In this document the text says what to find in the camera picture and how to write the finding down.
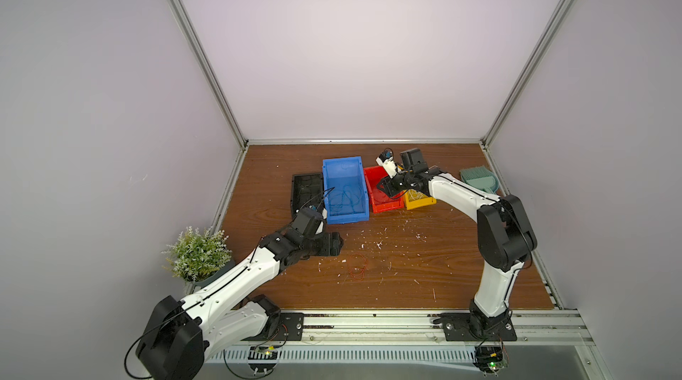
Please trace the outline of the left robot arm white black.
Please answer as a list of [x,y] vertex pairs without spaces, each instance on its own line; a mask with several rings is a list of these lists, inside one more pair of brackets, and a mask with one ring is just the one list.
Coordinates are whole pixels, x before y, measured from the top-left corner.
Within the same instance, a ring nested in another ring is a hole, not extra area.
[[234,268],[181,299],[168,296],[154,307],[128,352],[145,379],[193,379],[218,352],[247,338],[274,338],[281,310],[250,293],[309,257],[336,257],[343,240],[326,229],[328,211],[307,206],[291,223],[262,237]]

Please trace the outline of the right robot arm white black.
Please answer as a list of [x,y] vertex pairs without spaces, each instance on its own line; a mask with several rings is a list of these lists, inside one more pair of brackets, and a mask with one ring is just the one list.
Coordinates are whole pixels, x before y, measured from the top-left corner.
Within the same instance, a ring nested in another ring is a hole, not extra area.
[[468,324],[479,337],[495,327],[504,327],[509,322],[509,302],[515,282],[537,246],[520,198],[486,193],[445,172],[399,172],[381,179],[378,189],[390,197],[410,190],[421,192],[476,222],[484,267],[479,289],[470,305]]

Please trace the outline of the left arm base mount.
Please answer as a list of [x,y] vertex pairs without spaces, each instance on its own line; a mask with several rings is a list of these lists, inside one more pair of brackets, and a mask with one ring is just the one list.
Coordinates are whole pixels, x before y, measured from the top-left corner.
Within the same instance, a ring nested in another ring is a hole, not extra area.
[[249,341],[294,341],[302,340],[305,314],[283,312],[265,295],[251,300],[265,310],[266,324],[259,334],[250,337]]

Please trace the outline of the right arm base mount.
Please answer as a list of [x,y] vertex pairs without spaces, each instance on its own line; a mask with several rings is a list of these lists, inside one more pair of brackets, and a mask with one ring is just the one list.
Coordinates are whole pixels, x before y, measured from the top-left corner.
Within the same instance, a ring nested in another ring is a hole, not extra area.
[[433,325],[444,332],[447,341],[515,342],[518,337],[511,314],[510,311],[505,311],[496,317],[487,317],[478,312],[445,313],[438,315]]

